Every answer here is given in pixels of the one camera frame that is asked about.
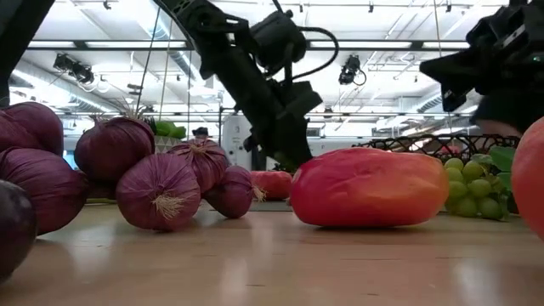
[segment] wooden table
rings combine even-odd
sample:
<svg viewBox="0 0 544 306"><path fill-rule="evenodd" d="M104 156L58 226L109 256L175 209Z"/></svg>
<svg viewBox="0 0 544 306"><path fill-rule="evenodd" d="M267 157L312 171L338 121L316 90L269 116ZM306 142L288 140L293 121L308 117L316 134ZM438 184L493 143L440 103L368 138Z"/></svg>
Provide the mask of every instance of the wooden table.
<svg viewBox="0 0 544 306"><path fill-rule="evenodd" d="M115 206L86 207L0 286L2 306L336 304L543 305L544 242L519 219L327 230L290 212L207 209L184 232L156 234Z"/></svg>

